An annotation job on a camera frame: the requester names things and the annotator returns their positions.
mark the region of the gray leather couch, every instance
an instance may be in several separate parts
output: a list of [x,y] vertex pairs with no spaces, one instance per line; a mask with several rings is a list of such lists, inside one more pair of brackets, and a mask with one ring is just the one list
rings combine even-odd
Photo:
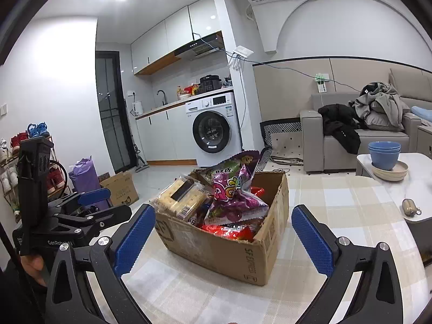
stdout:
[[[413,74],[409,71],[390,69],[389,82],[398,90],[402,100],[410,107],[419,106],[432,109],[432,76]],[[355,154],[349,154],[332,136],[324,136],[322,117],[317,112],[324,105],[348,104],[355,100],[359,93],[326,93],[312,95],[313,110],[300,112],[303,131],[303,159],[306,172],[343,169],[355,169]],[[368,145],[373,141],[395,141],[402,146],[402,152],[416,152],[417,127],[421,119],[412,113],[403,116],[404,132],[382,130],[357,130],[361,145],[359,154],[369,153]]]

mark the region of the range hood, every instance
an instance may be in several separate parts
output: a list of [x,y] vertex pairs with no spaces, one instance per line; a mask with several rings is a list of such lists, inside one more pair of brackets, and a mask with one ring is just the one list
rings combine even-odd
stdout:
[[219,32],[179,47],[174,51],[174,56],[183,59],[195,59],[220,51],[224,47],[222,34]]

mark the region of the blue bowl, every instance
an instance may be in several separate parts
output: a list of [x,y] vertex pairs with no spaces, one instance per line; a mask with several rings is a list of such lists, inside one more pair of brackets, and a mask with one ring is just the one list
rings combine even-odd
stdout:
[[400,149],[400,143],[394,143],[393,141],[375,141],[369,144],[369,148],[377,149],[377,150],[394,150]]
[[384,171],[391,171],[393,169],[400,154],[400,151],[378,152],[371,149],[369,152],[371,154],[372,164],[378,169],[382,169]]
[[373,151],[373,152],[382,152],[382,153],[395,153],[395,152],[400,152],[400,148],[395,148],[394,150],[378,150],[376,148],[369,148],[369,151]]

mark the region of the plaid tablecloth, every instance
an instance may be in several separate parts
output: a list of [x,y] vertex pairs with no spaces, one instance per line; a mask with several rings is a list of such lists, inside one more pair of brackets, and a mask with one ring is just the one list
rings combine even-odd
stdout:
[[[413,237],[385,189],[366,177],[305,176],[289,179],[290,211],[304,204],[336,236],[354,244],[389,244],[403,297],[404,323],[411,324],[429,299],[425,270]],[[355,273],[332,323],[342,320],[354,295]],[[295,323],[321,288],[301,241],[286,227],[266,286],[246,284],[207,270],[168,251],[153,231],[123,280],[153,323]],[[107,320],[115,322],[94,277],[92,287]]]

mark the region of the washing machine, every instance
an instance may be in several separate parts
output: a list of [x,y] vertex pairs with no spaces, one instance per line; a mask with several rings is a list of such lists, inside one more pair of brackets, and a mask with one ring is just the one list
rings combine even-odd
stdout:
[[199,167],[210,167],[241,152],[241,134],[234,92],[186,103]]

